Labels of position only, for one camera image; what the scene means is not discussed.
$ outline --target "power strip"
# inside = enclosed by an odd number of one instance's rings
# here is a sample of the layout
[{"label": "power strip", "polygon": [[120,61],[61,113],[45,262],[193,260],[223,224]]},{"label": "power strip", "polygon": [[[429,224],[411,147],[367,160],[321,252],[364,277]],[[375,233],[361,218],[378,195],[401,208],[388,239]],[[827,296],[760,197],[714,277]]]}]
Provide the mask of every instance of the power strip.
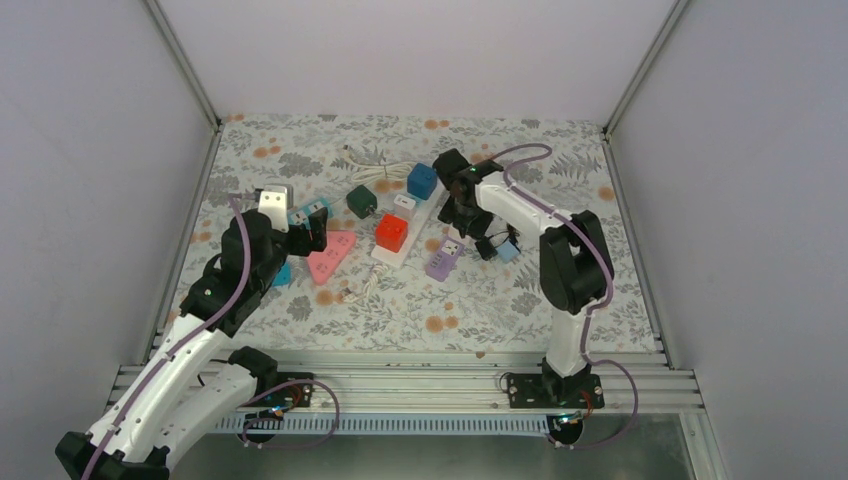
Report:
[{"label": "power strip", "polygon": [[424,266],[424,273],[431,278],[444,282],[464,250],[465,245],[445,235],[442,244],[439,245],[439,249],[436,250],[436,253],[430,257],[430,261]]},{"label": "power strip", "polygon": [[415,209],[415,215],[411,220],[409,220],[406,241],[403,242],[403,245],[397,253],[378,245],[371,251],[371,256],[386,265],[391,265],[395,268],[402,267],[403,262],[406,261],[406,257],[409,256],[409,252],[412,250],[412,245],[415,244],[415,241],[418,240],[418,236],[421,235],[421,230],[424,229],[424,224],[427,223],[427,219],[430,218],[433,210],[435,210],[439,205],[439,199],[442,197],[443,193],[445,193],[445,187],[441,182],[439,182],[436,186],[436,190],[433,191],[432,195],[430,195],[430,198],[418,204],[418,207]]},{"label": "power strip", "polygon": [[353,232],[327,232],[327,248],[323,252],[312,252],[306,257],[309,273],[315,285],[324,285],[342,263],[344,257],[356,244]]}]

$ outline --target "cyan block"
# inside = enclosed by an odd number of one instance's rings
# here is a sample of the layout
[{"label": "cyan block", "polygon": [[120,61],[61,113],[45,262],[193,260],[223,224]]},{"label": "cyan block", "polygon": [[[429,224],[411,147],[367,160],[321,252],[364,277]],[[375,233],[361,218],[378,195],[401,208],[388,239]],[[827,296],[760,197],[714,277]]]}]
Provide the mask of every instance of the cyan block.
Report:
[{"label": "cyan block", "polygon": [[435,170],[423,163],[418,163],[406,177],[406,191],[418,198],[427,200],[433,190],[436,189],[436,182],[438,181],[439,177]]},{"label": "cyan block", "polygon": [[501,257],[501,260],[503,260],[504,263],[509,263],[513,258],[517,257],[518,254],[521,253],[510,241],[502,243],[495,250],[498,251],[498,256]]},{"label": "cyan block", "polygon": [[288,263],[283,265],[283,268],[280,269],[280,273],[274,277],[274,281],[271,282],[272,287],[285,287],[291,283],[291,267]]}]

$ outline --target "floral mat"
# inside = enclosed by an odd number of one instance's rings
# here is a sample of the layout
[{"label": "floral mat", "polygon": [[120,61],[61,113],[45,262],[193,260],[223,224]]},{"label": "floral mat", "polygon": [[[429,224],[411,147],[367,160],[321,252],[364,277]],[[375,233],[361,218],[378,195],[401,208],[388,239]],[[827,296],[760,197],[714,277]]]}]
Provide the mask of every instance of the floral mat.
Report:
[{"label": "floral mat", "polygon": [[[554,154],[518,168],[517,181],[542,198],[570,210],[589,209],[602,221],[615,267],[612,304],[593,321],[593,351],[654,350],[615,191],[607,171],[598,126],[585,122],[495,118],[427,119],[390,116],[235,115],[228,119],[195,225],[171,319],[188,287],[232,219],[227,193],[268,184],[294,186],[295,205],[318,197],[333,205],[329,228],[356,232],[356,246],[327,284],[313,284],[303,258],[289,257],[292,283],[273,288],[245,322],[236,341],[266,349],[386,351],[545,351],[552,316],[558,313],[539,287],[538,249],[526,248],[505,264],[483,261],[466,249],[444,283],[424,274],[424,264],[447,231],[434,213],[406,263],[391,270],[367,301],[343,304],[343,292],[359,292],[378,262],[369,255],[379,215],[354,216],[344,196],[355,185],[353,167],[341,158],[349,145],[358,163],[432,164],[457,148],[472,162],[527,142],[550,145]],[[499,161],[508,164],[522,152]],[[380,208],[405,192],[405,182],[370,186]]]}]

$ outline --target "light blue block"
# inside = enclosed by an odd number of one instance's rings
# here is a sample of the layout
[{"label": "light blue block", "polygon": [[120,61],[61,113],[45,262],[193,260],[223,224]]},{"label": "light blue block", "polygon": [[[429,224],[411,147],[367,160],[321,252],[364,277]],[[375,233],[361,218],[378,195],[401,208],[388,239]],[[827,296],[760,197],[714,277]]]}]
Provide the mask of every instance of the light blue block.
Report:
[{"label": "light blue block", "polygon": [[517,257],[518,254],[521,253],[517,248],[515,248],[515,245],[508,240],[495,250],[498,251],[498,256],[501,257],[501,260],[503,260],[504,263],[509,263],[513,258]]},{"label": "light blue block", "polygon": [[283,265],[283,268],[280,269],[280,273],[274,277],[274,281],[271,282],[272,287],[285,287],[291,283],[291,267],[288,263]]}]

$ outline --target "pink power strip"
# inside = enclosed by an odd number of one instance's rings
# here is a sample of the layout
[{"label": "pink power strip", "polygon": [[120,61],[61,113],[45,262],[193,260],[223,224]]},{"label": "pink power strip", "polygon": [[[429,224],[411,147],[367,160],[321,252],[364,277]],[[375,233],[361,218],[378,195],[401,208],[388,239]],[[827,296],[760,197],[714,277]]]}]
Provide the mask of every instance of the pink power strip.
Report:
[{"label": "pink power strip", "polygon": [[327,248],[323,252],[312,252],[306,257],[309,273],[315,285],[324,285],[356,244],[353,232],[327,232]]}]

